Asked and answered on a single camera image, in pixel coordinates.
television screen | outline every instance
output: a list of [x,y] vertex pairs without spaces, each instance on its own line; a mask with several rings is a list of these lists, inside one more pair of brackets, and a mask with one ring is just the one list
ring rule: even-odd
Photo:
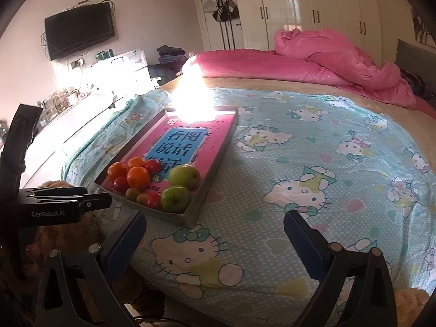
[[115,36],[109,2],[72,8],[47,17],[44,24],[50,60]]

wardrobe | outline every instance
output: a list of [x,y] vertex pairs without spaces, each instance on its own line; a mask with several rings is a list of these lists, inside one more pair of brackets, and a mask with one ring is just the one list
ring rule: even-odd
[[377,0],[238,0],[245,48],[274,49],[279,29],[334,28],[380,66],[382,30]]

brown plush toy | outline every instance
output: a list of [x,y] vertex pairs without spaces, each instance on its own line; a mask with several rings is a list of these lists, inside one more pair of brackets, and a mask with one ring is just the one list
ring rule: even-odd
[[[71,187],[65,181],[50,181],[42,187]],[[23,266],[26,281],[19,280],[0,270],[0,288],[8,286],[15,293],[36,297],[38,281],[44,269],[44,262],[50,251],[59,249],[62,254],[82,252],[93,243],[102,243],[104,238],[97,226],[95,213],[82,216],[81,221],[74,224],[40,226],[34,243],[26,247],[26,255],[30,264]],[[95,306],[90,291],[84,281],[78,281],[90,315],[94,322],[101,322],[102,317]],[[131,304],[141,315],[159,319],[164,315],[164,293],[151,287],[138,273],[128,267],[123,277],[112,285],[117,297],[123,304]]]

pink blanket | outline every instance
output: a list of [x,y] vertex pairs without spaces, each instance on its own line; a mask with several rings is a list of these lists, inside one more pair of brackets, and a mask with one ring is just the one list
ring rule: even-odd
[[367,53],[333,29],[280,30],[275,34],[275,51],[218,50],[198,54],[188,63],[199,65],[203,77],[324,84],[404,108],[422,108],[398,66],[385,63],[380,69]]

bed sheet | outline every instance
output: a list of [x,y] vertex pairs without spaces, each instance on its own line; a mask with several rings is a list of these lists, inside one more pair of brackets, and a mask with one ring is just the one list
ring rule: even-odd
[[[92,180],[170,102],[162,90],[138,97],[76,154],[66,180],[96,190]],[[436,177],[389,115],[288,91],[215,88],[214,102],[239,107],[238,129],[193,229],[147,216],[132,260],[147,280],[229,325],[289,325],[317,287],[283,232],[284,213],[297,209],[328,241],[382,249],[396,289],[433,290]],[[114,202],[101,230],[108,235],[130,212]]]

